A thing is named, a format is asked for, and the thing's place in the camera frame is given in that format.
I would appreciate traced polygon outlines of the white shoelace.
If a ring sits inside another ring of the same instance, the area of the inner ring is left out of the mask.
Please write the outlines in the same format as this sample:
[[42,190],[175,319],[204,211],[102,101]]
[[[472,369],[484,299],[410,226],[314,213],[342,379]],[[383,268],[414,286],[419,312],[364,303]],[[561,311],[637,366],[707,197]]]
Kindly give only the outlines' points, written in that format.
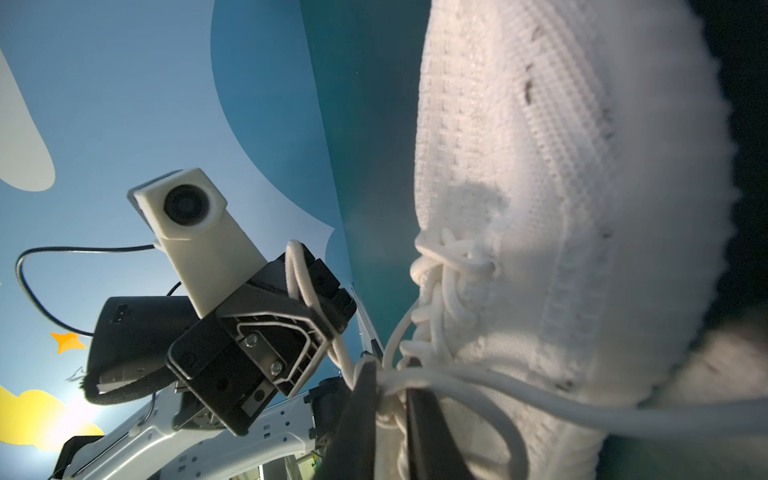
[[[442,267],[444,284],[447,273],[486,275],[494,265],[475,251],[475,242],[456,240],[452,234],[442,235],[438,242],[429,242],[420,233],[415,240],[421,257],[411,268],[412,276],[426,275],[427,267]],[[309,267],[301,242],[291,240],[285,251],[288,293],[299,299],[313,313],[320,313],[319,296],[311,286]],[[403,333],[393,333],[384,351],[384,366],[375,361],[362,364],[373,367],[374,414],[379,412],[379,398],[396,397],[406,390],[437,392],[462,403],[480,415],[504,440],[511,455],[508,462],[510,479],[526,479],[529,466],[527,447],[513,420],[486,396],[471,388],[478,385],[519,401],[550,416],[580,427],[631,438],[678,438],[704,435],[767,435],[767,397],[684,406],[665,410],[616,409],[587,405],[544,391],[533,385],[488,369],[467,365],[445,368],[405,368],[393,370],[392,348],[402,346]]]

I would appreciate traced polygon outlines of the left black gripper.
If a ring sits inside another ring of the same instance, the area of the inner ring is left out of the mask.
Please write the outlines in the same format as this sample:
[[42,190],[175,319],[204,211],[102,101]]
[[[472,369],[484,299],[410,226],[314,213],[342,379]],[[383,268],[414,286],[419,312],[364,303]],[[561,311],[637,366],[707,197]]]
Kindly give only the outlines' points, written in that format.
[[278,257],[204,318],[184,296],[109,298],[81,381],[86,400],[116,405],[184,387],[176,430],[244,436],[273,398],[296,395],[357,305],[326,264],[301,256],[320,308],[288,294]]

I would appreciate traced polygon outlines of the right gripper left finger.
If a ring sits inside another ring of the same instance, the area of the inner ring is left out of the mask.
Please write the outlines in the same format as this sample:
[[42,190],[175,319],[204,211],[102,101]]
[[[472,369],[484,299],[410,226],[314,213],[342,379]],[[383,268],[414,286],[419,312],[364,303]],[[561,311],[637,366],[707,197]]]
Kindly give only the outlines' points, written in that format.
[[315,479],[371,480],[376,452],[377,367],[360,371]]

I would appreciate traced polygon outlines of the white sneaker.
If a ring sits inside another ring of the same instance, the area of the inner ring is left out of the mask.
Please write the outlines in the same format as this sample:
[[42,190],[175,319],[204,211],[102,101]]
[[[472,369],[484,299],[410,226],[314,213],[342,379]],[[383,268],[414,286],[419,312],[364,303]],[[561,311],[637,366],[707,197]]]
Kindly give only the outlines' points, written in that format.
[[[393,370],[474,366],[642,410],[700,330],[734,232],[717,71],[687,1],[433,2],[418,235],[471,240],[494,267],[447,285],[442,267],[410,269],[419,298],[395,330]],[[519,429],[527,478],[594,477],[615,434],[471,388]],[[497,427],[437,394],[470,472],[510,479]],[[379,479],[409,476],[405,398],[380,403],[395,415],[378,414]]]

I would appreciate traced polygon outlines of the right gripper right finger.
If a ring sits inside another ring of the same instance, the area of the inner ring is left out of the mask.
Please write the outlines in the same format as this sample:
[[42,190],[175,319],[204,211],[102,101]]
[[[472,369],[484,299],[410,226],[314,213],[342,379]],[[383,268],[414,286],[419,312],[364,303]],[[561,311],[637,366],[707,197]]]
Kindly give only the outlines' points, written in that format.
[[407,460],[410,479],[473,479],[450,433],[437,396],[406,390]]

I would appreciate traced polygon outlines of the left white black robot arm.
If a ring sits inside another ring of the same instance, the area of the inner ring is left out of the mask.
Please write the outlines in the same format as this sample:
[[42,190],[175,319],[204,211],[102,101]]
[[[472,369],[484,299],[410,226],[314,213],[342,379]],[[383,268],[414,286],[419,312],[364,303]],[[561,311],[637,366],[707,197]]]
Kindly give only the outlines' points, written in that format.
[[56,479],[207,479],[321,444],[354,367],[356,311],[297,241],[205,316],[185,296],[112,297],[81,387],[92,404],[148,398],[106,435],[67,440]]

